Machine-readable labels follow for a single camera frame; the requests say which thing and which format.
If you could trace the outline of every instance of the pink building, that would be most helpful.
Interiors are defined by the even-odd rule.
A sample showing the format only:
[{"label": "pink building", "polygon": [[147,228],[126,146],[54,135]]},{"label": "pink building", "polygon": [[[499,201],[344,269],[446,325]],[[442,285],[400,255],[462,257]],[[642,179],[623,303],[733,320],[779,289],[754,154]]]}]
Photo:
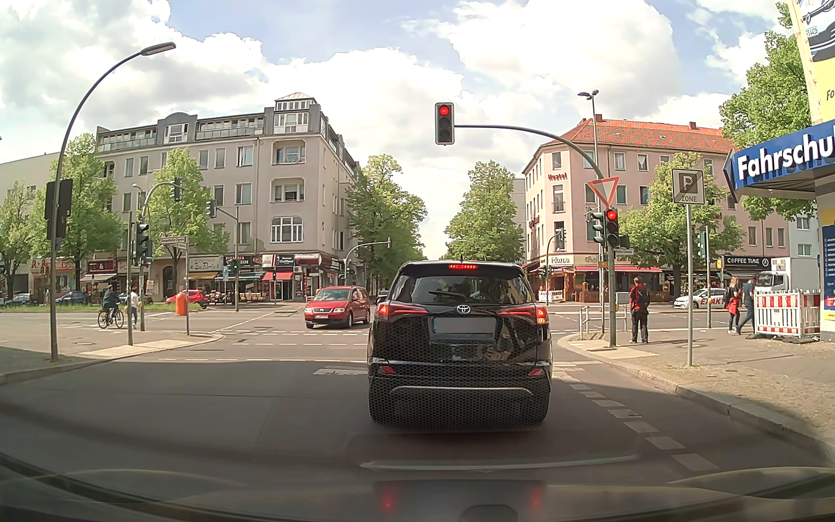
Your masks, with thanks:
[{"label": "pink building", "polygon": [[[699,167],[711,166],[714,179],[725,186],[722,174],[726,155],[732,144],[720,129],[688,125],[654,124],[628,120],[605,120],[597,114],[597,164],[606,176],[619,176],[613,206],[621,213],[639,208],[649,201],[649,187],[656,178],[656,166],[676,152],[702,154]],[[579,125],[562,135],[590,152],[594,145],[594,123],[583,119]],[[556,231],[566,230],[565,244],[549,245],[550,290],[562,291],[566,300],[597,300],[597,243],[591,241],[592,231],[586,214],[597,210],[599,200],[586,186],[596,179],[593,169],[578,152],[550,141],[541,145],[523,170],[527,217],[527,267],[534,269],[547,262],[547,242]],[[745,232],[741,248],[732,253],[713,255],[755,255],[783,257],[789,255],[789,222],[771,215],[763,221],[751,221],[742,205],[729,198],[724,204],[727,216]],[[626,258],[617,260],[617,288],[630,287],[634,275],[643,276],[655,300],[669,300],[677,290],[670,288],[669,267],[634,267]],[[539,278],[533,283],[541,290]]]}]

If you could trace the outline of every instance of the black toyota suv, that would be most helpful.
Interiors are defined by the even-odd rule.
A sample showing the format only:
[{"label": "black toyota suv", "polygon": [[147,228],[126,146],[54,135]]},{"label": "black toyota suv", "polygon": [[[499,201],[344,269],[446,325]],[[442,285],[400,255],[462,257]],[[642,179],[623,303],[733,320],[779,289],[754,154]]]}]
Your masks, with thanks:
[{"label": "black toyota suv", "polygon": [[376,422],[457,407],[523,424],[547,416],[547,309],[517,265],[405,263],[378,303],[366,357]]}]

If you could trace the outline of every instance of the tree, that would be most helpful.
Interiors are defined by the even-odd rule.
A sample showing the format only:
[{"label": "tree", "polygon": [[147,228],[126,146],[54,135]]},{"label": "tree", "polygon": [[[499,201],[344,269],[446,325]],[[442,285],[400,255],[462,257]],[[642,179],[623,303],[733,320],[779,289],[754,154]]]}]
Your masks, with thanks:
[{"label": "tree", "polygon": [[[66,237],[60,240],[57,254],[70,259],[75,268],[76,288],[82,288],[83,262],[97,252],[114,251],[125,240],[125,224],[108,209],[118,187],[110,177],[102,177],[105,163],[96,157],[96,138],[86,133],[67,144],[63,158],[63,179],[72,179],[72,209],[67,219]],[[50,179],[57,178],[57,160],[50,166]],[[31,216],[34,251],[50,255],[47,221],[43,218],[46,192],[40,190]]]},{"label": "tree", "polygon": [[[784,2],[776,3],[778,23],[792,28],[792,17]],[[720,106],[724,136],[736,148],[747,148],[757,143],[799,131],[811,125],[807,98],[805,68],[798,52],[794,34],[784,35],[769,30],[765,33],[766,64],[756,63],[746,72],[747,87]],[[755,221],[776,212],[784,219],[815,210],[813,200],[788,200],[747,196],[743,208]]]},{"label": "tree", "polygon": [[401,172],[398,161],[388,154],[369,156],[346,195],[351,234],[358,243],[391,238],[391,248],[374,245],[356,251],[368,280],[377,279],[376,284],[385,287],[402,263],[424,258],[418,226],[427,217],[427,208],[421,198],[392,180]]},{"label": "tree", "polygon": [[0,203],[0,268],[6,277],[8,294],[15,294],[15,272],[30,259],[34,247],[34,229],[30,214],[34,191],[16,181]]},{"label": "tree", "polygon": [[[672,267],[677,288],[682,285],[682,273],[688,267],[688,225],[685,205],[672,201],[672,169],[697,168],[701,154],[676,152],[672,159],[656,167],[656,181],[649,187],[649,204],[620,214],[620,232],[630,236],[633,248],[631,261],[639,267]],[[714,183],[710,168],[704,172],[707,201],[714,204],[694,205],[691,221],[695,234],[710,227],[712,257],[717,252],[731,252],[741,241],[743,232],[733,216],[723,216],[718,202],[726,198],[726,189]],[[703,262],[695,249],[695,266]]]},{"label": "tree", "polygon": [[[208,254],[227,252],[228,234],[224,230],[213,231],[208,226],[208,189],[202,186],[202,172],[199,164],[188,154],[188,148],[171,150],[166,165],[157,172],[155,183],[182,181],[182,200],[173,200],[173,188],[169,185],[158,187],[150,195],[148,235],[156,240],[170,236],[187,236],[189,246]],[[179,281],[177,270],[179,260],[185,251],[175,246],[163,246],[154,242],[157,257],[167,253],[173,259],[173,281]]]},{"label": "tree", "polygon": [[514,174],[494,160],[476,161],[468,172],[470,191],[445,232],[450,259],[457,256],[513,263],[523,255],[524,231],[514,222]]}]

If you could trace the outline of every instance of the red tiled roof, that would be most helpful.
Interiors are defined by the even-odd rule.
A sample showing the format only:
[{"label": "red tiled roof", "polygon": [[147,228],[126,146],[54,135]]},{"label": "red tiled roof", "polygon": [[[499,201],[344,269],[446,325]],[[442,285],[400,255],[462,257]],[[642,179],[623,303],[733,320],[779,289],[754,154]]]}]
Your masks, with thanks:
[{"label": "red tiled roof", "polygon": [[[594,143],[592,119],[583,118],[579,125],[562,135],[575,144]],[[726,154],[733,143],[724,137],[720,129],[688,125],[654,124],[630,120],[599,120],[597,123],[599,145],[618,145],[636,148],[667,148],[672,150],[694,150],[697,152],[719,152]],[[556,145],[553,139],[541,145]]]}]

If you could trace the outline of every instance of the red car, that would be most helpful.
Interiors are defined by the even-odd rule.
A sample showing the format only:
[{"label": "red car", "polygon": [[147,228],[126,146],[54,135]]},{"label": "red car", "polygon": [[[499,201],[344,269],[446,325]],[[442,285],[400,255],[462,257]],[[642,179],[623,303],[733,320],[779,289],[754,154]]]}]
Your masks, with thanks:
[{"label": "red car", "polygon": [[350,328],[357,321],[369,324],[369,297],[360,286],[328,286],[305,306],[304,325],[336,324]]},{"label": "red car", "polygon": [[[170,297],[166,298],[166,303],[171,305],[176,302],[176,295],[171,295]],[[188,302],[190,303],[198,303],[202,309],[208,307],[208,297],[205,295],[205,292],[202,290],[189,290],[188,291]]]}]

